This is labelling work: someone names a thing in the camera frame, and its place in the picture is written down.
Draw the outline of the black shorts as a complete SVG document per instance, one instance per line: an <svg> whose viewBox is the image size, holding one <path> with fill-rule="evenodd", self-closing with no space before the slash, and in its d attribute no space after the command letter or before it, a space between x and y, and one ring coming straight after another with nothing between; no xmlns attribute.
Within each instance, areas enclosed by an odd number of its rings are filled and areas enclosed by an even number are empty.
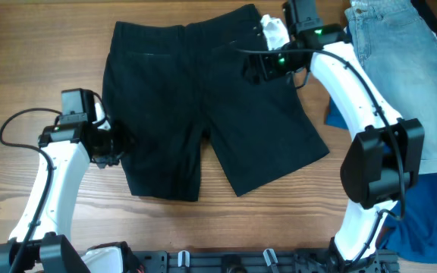
<svg viewBox="0 0 437 273"><path fill-rule="evenodd" d="M293 78L258 78L247 52L264 49L252 4L186 26L116 23L102 100L134 140L121 161L133 195L196 201L203 138L238 196L328 154Z"/></svg>

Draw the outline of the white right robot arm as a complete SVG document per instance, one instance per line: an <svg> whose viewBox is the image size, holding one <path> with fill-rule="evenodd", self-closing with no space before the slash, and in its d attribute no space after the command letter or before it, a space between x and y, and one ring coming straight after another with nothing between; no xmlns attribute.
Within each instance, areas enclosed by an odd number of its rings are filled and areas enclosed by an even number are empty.
<svg viewBox="0 0 437 273"><path fill-rule="evenodd" d="M279 20L263 25L265 51L250 50L264 80L306 69L328 91L351 135L340 169L348 197L342 225L325 259L330 272L373 263L376 239L386 217L405 216L406 193L417 183L424 129L404 119L382 97L337 24L296 33Z"/></svg>

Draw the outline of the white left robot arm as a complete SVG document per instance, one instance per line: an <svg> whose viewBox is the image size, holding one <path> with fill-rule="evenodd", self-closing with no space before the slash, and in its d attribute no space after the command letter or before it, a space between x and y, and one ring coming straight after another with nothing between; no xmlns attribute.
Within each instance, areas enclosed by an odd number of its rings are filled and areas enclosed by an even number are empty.
<svg viewBox="0 0 437 273"><path fill-rule="evenodd" d="M119 163L132 141L120 127L85 123L46 127L39 139L39 170L30 198L8 242L0 244L0 272L129 272L139 259L125 242L91 247L83 256L70 242L77 193L91 163Z"/></svg>

